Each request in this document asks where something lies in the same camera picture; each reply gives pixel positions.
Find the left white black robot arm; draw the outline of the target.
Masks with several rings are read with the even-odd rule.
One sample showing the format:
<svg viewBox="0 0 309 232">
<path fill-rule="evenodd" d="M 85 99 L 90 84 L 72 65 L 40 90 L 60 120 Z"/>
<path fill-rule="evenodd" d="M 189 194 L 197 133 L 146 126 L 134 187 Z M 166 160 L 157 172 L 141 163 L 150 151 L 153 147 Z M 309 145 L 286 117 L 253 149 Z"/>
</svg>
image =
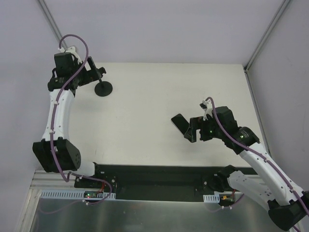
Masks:
<svg viewBox="0 0 309 232">
<path fill-rule="evenodd" d="M 70 142 L 70 109 L 78 87 L 100 81 L 106 73 L 103 67 L 97 68 L 93 59 L 86 62 L 90 69 L 72 52 L 54 55 L 55 68 L 48 82 L 50 108 L 42 139 L 34 142 L 32 150 L 43 169 L 48 173 L 74 173 L 85 177 L 91 188 L 101 185 L 102 176 L 95 172 L 95 164 L 83 161 L 79 149 Z"/>
</svg>

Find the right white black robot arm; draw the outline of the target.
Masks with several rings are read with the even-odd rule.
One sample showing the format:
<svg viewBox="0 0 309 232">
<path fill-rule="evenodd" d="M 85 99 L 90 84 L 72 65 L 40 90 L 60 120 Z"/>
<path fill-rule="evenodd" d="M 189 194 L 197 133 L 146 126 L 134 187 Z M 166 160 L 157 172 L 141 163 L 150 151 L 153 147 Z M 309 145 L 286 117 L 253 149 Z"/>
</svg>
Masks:
<svg viewBox="0 0 309 232">
<path fill-rule="evenodd" d="M 309 193 L 298 186 L 274 162 L 259 138 L 248 127 L 240 127 L 232 111 L 217 107 L 189 121 L 181 119 L 177 127 L 184 138 L 194 143 L 199 131 L 200 140 L 220 139 L 255 170 L 264 185 L 249 179 L 229 165 L 218 173 L 216 191 L 230 188 L 241 191 L 265 208 L 280 229 L 288 231 L 309 213 Z"/>
</svg>

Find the black smartphone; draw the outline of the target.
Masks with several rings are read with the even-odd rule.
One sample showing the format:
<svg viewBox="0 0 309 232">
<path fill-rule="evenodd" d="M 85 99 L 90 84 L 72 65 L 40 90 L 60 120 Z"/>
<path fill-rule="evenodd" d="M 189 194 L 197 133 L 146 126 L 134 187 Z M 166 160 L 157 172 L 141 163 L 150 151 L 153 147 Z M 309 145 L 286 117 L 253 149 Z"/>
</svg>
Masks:
<svg viewBox="0 0 309 232">
<path fill-rule="evenodd" d="M 189 128 L 189 122 L 183 117 L 182 114 L 177 114 L 171 118 L 172 123 L 174 126 L 185 135 Z"/>
</svg>

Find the black round phone stand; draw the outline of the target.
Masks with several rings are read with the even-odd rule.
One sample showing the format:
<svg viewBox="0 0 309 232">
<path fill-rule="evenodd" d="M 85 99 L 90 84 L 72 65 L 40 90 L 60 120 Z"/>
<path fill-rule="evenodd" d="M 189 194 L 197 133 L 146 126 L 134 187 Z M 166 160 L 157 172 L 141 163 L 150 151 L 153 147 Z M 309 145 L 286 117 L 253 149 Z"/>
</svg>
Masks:
<svg viewBox="0 0 309 232">
<path fill-rule="evenodd" d="M 113 91 L 113 86 L 108 81 L 103 81 L 103 76 L 98 80 L 98 83 L 95 85 L 94 91 L 95 94 L 99 97 L 106 97 L 110 95 Z"/>
</svg>

